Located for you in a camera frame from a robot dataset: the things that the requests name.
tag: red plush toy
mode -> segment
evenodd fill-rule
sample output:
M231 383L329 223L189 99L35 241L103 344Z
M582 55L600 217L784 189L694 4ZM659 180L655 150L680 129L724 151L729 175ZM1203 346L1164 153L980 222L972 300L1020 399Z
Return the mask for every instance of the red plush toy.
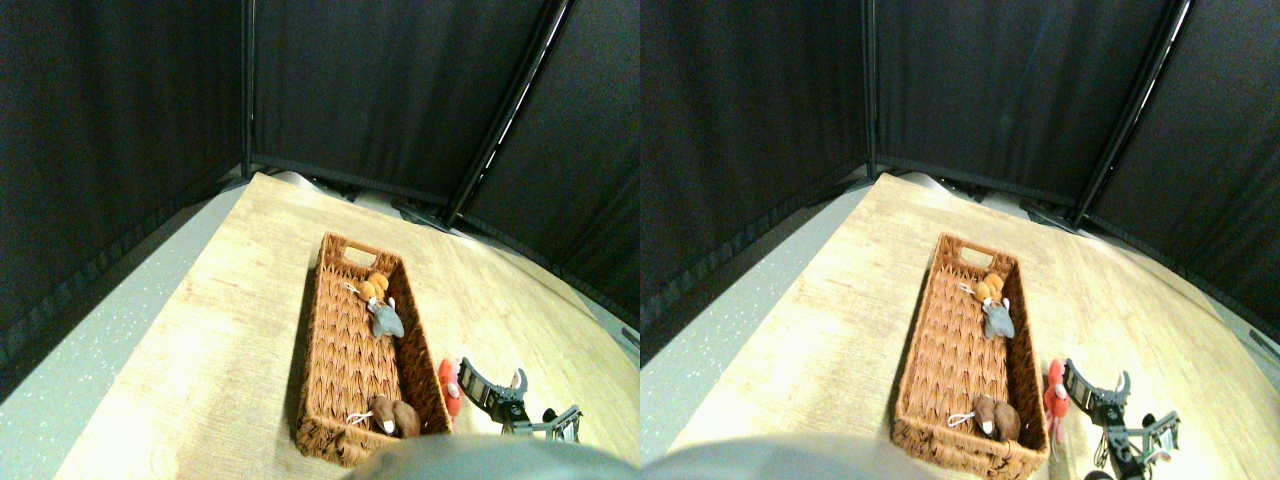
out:
M440 361L440 387L444 389L444 408L457 421L462 411L462 388L458 387L458 370L449 358Z
M1044 415L1048 416L1050 436L1056 442L1062 442L1062 419L1071 406L1066 397L1066 387L1062 387L1062 374L1066 369L1061 360L1053 360L1048 367L1048 389L1044 390Z

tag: wooden table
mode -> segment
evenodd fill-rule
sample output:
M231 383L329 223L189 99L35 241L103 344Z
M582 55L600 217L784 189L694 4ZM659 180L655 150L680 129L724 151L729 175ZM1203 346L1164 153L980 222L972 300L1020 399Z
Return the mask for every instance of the wooden table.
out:
M639 462L640 376L572 291L536 265L257 175L169 298L59 477L339 477L293 444L307 291L326 230L399 253L435 358L492 380L517 367L526 404L577 403L581 440ZM460 433L498 434L470 402Z
M672 451L760 434L891 444L891 389L942 232L1019 257L1041 372L1070 357L1094 385L1128 370L1126 422L1176 410L1180 447L1157 479L1280 477L1280 394L1204 296L1158 264L883 175L783 294ZM1102 429L1074 406L1036 477L1096 470ZM943 477L974 475L915 462Z

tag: robotic arm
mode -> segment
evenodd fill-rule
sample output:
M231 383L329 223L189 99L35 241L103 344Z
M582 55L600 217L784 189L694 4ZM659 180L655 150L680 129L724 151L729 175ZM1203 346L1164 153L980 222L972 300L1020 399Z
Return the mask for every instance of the robotic arm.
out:
M509 435L532 435L534 431L545 431L547 439L553 442L577 443L579 422L582 411L577 406L570 407L564 413L556 415L554 410L547 408L543 412L543 422L534 424L525 411L525 392L529 390L529 379L525 378L524 369L516 369L516 376L511 379L511 387L498 387L486 380L467 358L462 358L458 367L458 387L480 407L489 419L502 424L502 433Z
M1170 460L1178 448L1178 412L1170 412L1160 421L1151 413L1143 419L1142 429L1129 429L1124 425L1124 407L1129 398L1129 372L1120 376L1117 390L1103 390L1093 387L1083 376L1071 360L1066 360L1062 385L1068 396L1084 411L1093 425L1105 429L1102 443L1093 456L1093 463L1102 468L1111 460L1111 470L1123 480L1146 479L1156 461ZM1138 449L1130 438L1142 438Z

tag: black fabric panel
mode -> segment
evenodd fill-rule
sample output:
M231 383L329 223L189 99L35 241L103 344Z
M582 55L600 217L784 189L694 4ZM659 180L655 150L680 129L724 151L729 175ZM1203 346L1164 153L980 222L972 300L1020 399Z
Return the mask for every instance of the black fabric panel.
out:
M672 303L867 160L861 12L671 3L643 19L643 325L672 324L689 320Z
M1280 3L1192 6L1091 218L1280 339Z
M5 364L234 165L243 70L238 3L9 3L0 35Z
M463 216L632 326L644 239L637 27L632 3L573 3Z
M877 154L1071 205L1124 110L1162 3L877 8Z
M253 152L445 204L540 5L259 1Z

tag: basket handle hole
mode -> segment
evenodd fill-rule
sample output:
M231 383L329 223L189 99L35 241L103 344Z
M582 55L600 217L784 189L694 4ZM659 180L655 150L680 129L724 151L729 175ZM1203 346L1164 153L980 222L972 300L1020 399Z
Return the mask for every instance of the basket handle hole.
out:
M352 264L365 268L374 266L374 262L378 261L378 255L355 247L347 247L347 250L342 252L342 257Z
M960 259L983 269L989 268L991 262L996 260L996 257L973 248L960 248Z

